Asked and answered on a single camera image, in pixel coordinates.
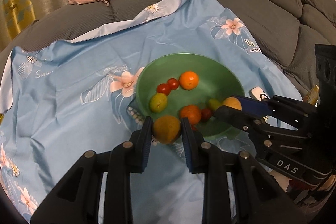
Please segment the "light blue floral cloth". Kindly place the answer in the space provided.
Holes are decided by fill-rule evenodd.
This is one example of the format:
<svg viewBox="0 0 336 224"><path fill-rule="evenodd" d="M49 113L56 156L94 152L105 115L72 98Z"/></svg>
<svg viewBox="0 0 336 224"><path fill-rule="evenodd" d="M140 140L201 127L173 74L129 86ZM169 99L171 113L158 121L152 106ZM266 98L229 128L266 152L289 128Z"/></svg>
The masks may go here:
<svg viewBox="0 0 336 224"><path fill-rule="evenodd" d="M110 151L141 128L137 80L152 61L192 53L227 67L244 95L300 99L248 28L216 0L163 0L42 50L15 47L1 84L1 186L29 221L88 150Z"/></svg>

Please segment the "orange at bowl front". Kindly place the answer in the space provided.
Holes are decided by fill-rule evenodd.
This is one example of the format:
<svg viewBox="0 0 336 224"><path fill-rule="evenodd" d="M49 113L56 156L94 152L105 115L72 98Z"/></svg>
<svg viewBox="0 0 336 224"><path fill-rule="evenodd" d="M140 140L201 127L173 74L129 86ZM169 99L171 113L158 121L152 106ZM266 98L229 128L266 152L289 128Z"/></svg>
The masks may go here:
<svg viewBox="0 0 336 224"><path fill-rule="evenodd" d="M201 121L202 112L196 105L188 105L181 108L179 111L179 118L187 118L190 125L194 126Z"/></svg>

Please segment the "grey sofa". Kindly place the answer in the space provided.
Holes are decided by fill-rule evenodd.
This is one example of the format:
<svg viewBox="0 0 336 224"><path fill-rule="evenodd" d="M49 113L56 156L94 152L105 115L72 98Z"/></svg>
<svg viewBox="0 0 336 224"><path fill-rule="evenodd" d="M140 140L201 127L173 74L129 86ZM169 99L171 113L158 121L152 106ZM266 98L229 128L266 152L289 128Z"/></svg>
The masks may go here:
<svg viewBox="0 0 336 224"><path fill-rule="evenodd" d="M57 39L74 39L106 23L134 18L160 0L109 0L68 5L34 20L1 49L5 64L12 48L39 50ZM248 27L269 57L305 95L318 84L316 44L335 44L335 0L217 0Z"/></svg>

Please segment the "green plastic bowl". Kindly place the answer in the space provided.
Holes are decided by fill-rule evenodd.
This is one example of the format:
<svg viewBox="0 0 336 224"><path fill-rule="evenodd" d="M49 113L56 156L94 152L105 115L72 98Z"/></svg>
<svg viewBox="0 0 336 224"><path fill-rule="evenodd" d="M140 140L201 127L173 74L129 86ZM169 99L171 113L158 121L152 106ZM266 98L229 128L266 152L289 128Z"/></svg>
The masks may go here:
<svg viewBox="0 0 336 224"><path fill-rule="evenodd" d="M170 78L179 79L187 71L199 76L198 86L193 90L181 87L173 90L167 97L165 110L153 113L150 110L150 99L156 93L157 86ZM163 115L178 118L179 110L187 105L196 105L202 109L210 99L223 102L232 95L244 94L240 81L221 63L192 53L175 53L162 56L145 67L137 80L135 99L139 112L156 120Z"/></svg>

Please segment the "orange at bowl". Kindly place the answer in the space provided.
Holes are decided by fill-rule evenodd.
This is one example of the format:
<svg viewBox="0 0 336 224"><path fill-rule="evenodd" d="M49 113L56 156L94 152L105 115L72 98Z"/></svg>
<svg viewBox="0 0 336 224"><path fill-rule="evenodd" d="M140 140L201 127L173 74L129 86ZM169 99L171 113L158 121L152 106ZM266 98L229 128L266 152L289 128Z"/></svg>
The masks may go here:
<svg viewBox="0 0 336 224"><path fill-rule="evenodd" d="M193 71L183 72L179 77L179 84L185 90L193 90L198 86L199 76Z"/></svg>
<svg viewBox="0 0 336 224"><path fill-rule="evenodd" d="M190 125L194 126L201 121L202 112L196 105L188 105L181 108L179 111L179 118L187 118Z"/></svg>

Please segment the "white portable device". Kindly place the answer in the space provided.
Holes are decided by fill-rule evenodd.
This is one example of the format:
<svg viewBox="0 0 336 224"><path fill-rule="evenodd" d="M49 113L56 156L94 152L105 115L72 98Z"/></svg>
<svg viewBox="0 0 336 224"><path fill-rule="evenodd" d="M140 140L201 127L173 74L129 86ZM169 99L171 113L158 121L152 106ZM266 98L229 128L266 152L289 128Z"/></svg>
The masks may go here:
<svg viewBox="0 0 336 224"><path fill-rule="evenodd" d="M254 87L249 91L250 97L252 99L258 100L258 101L263 101L263 100L269 100L270 97L266 92L259 86Z"/></svg>

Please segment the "green plum fruit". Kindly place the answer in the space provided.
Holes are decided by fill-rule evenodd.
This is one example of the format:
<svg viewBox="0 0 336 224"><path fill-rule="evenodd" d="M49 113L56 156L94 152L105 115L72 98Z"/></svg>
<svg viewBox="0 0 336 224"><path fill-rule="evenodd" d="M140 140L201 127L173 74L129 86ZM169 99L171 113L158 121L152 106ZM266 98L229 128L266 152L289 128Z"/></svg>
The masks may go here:
<svg viewBox="0 0 336 224"><path fill-rule="evenodd" d="M165 110L167 104L167 95L164 93L157 93L151 97L149 107L153 113L161 113L163 110Z"/></svg>

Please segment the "small tan longan fruit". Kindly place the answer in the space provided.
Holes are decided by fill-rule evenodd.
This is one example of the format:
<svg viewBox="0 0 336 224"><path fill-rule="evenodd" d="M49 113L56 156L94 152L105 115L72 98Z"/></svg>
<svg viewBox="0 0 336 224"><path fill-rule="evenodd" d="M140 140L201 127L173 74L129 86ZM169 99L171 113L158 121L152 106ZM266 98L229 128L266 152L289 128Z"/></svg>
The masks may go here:
<svg viewBox="0 0 336 224"><path fill-rule="evenodd" d="M235 97L228 97L228 98L226 98L223 101L222 105L231 107L231 108L236 109L236 110L242 110L242 104Z"/></svg>
<svg viewBox="0 0 336 224"><path fill-rule="evenodd" d="M158 118L153 124L153 135L159 143L172 144L180 136L181 122L171 115Z"/></svg>

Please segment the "yellow-green plum fruit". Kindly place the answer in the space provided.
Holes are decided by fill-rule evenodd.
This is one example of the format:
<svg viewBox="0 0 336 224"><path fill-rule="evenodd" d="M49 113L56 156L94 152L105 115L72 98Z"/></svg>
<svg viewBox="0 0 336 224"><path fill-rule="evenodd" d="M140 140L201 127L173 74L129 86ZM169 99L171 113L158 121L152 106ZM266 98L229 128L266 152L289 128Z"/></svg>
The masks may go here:
<svg viewBox="0 0 336 224"><path fill-rule="evenodd" d="M222 106L222 103L215 99L215 98L211 98L207 101L207 107L214 113L217 111L218 108L220 108Z"/></svg>

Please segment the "orange at bowl back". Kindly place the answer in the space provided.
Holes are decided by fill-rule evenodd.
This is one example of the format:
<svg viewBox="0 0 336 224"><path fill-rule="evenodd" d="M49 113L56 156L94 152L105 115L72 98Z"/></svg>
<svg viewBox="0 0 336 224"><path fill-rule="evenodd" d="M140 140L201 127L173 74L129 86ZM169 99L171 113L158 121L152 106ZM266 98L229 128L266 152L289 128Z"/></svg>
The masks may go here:
<svg viewBox="0 0 336 224"><path fill-rule="evenodd" d="M183 72L179 77L179 84L185 90L193 90L198 86L199 76L193 71Z"/></svg>

